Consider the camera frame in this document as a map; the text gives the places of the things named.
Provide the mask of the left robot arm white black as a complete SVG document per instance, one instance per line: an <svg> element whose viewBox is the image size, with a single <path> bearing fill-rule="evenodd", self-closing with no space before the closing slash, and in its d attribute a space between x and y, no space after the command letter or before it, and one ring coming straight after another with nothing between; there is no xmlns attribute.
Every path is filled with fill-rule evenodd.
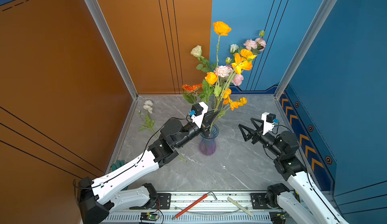
<svg viewBox="0 0 387 224"><path fill-rule="evenodd" d="M160 137L147 144L135 160L103 177L94 180L86 177L75 186L79 190L77 202L85 224L102 222L114 207L113 196L142 176L171 162L182 147L200 134L209 135L218 112L211 110L193 115L185 126L179 119L170 118L160 129Z"/></svg>

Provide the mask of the pink carnation flower stem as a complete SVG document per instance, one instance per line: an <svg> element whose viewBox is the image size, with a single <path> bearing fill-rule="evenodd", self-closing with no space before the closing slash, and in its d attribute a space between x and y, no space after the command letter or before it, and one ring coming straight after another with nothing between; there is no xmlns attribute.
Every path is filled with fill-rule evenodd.
<svg viewBox="0 0 387 224"><path fill-rule="evenodd" d="M226 65L226 66L218 66L214 70L214 73L221 78L227 78L232 71L233 71L233 68L231 66ZM236 76L232 80L232 83L235 86L240 86L243 80L244 80L244 77L241 74L236 74Z"/></svg>

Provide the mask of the white rose bud stem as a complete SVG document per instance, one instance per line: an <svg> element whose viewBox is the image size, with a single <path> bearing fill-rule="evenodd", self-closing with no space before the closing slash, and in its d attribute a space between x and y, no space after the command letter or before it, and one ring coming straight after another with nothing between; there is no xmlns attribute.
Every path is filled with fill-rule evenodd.
<svg viewBox="0 0 387 224"><path fill-rule="evenodd" d="M238 53L239 46L237 44L231 44L230 45L230 53L234 55L235 53Z"/></svg>

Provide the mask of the pink peony flower stem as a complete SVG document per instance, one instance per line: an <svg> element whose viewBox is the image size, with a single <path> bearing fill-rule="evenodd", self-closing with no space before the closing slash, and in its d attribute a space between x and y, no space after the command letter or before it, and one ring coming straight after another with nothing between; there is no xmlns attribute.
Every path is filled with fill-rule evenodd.
<svg viewBox="0 0 387 224"><path fill-rule="evenodd" d="M255 55L258 55L265 50L267 45L266 41L264 40L264 36L265 36L265 31L261 30L259 32L258 38L256 38L255 40L252 40L252 39L246 40L246 42L243 45L247 50L251 51Z"/></svg>

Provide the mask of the white small daisy flower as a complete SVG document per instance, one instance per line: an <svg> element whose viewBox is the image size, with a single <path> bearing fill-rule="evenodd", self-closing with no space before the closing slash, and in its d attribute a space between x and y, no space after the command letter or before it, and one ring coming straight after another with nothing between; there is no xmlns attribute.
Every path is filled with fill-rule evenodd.
<svg viewBox="0 0 387 224"><path fill-rule="evenodd" d="M147 150L147 147L149 145L149 142L150 140L153 138L153 137L160 137L161 134L159 133L161 131L161 129L164 127L163 125L160 127L160 129L158 130L154 130L154 126L155 126L155 120L151 118L151 115L153 114L153 107L154 107L154 104L151 100L145 100L144 103L143 103L143 109L145 110L145 113L143 113L141 110L138 111L138 114L143 122L143 125L140 126L139 128L139 132L143 131L143 130L149 130L153 133L153 135L148 139L145 147L144 147L144 150L143 150L143 153L141 153L140 157L139 157L139 161L142 159L142 157L144 156L145 154L145 151Z"/></svg>

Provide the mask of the cream white rose stem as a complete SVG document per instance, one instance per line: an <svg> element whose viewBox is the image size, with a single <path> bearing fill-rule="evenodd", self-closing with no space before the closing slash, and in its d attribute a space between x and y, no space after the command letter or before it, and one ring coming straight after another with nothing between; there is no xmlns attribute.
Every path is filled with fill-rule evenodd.
<svg viewBox="0 0 387 224"><path fill-rule="evenodd" d="M214 85L219 80L219 77L214 73L216 67L219 66L219 62L217 61L216 63L210 63L210 61L206 59L202 53L203 51L200 45L194 47L190 52L190 54L199 61L196 69L206 73L207 75L205 77L205 81L210 85Z"/></svg>

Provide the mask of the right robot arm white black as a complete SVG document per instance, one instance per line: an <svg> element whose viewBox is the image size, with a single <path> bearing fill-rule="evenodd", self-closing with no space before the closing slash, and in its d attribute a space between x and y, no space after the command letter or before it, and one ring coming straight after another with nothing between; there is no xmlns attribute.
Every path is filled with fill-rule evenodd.
<svg viewBox="0 0 387 224"><path fill-rule="evenodd" d="M270 122L251 118L254 128L239 124L245 141L261 143L264 149L275 155L273 163L277 172L303 200L301 204L284 184L267 188L266 202L271 208L286 211L298 224L345 224L347 221L331 205L314 183L304 162L296 156L299 143L291 131L283 131L274 136L274 118Z"/></svg>

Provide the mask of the clear glass vase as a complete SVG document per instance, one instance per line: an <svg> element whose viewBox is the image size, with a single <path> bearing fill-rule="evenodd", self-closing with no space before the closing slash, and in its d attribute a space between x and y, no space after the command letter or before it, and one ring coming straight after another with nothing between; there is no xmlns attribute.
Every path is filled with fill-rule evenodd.
<svg viewBox="0 0 387 224"><path fill-rule="evenodd" d="M212 109L214 111L218 111L222 101L223 101L223 89L219 86L216 86L214 88L214 99L213 99Z"/></svg>

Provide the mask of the blue purple glass vase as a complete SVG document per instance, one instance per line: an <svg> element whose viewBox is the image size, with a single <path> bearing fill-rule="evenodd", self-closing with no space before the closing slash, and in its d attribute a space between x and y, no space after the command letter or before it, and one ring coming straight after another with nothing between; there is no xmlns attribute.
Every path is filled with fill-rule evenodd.
<svg viewBox="0 0 387 224"><path fill-rule="evenodd" d="M199 144L199 151L206 156L213 155L216 151L216 138L219 135L219 128L217 125L214 125L211 134L206 137L205 134L201 133L200 136L202 138Z"/></svg>

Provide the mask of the yellow orange poppy stem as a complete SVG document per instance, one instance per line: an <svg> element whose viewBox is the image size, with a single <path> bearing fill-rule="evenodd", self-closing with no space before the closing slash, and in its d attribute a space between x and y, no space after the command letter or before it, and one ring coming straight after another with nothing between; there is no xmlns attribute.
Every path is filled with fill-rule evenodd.
<svg viewBox="0 0 387 224"><path fill-rule="evenodd" d="M230 96L231 96L230 88L223 91L223 101L219 106L219 110L218 110L219 114L218 114L218 117L215 119L213 125L215 125L220 118L225 116L229 110L234 111L235 109L238 109L248 103L245 97L240 98L238 100L232 100Z"/></svg>

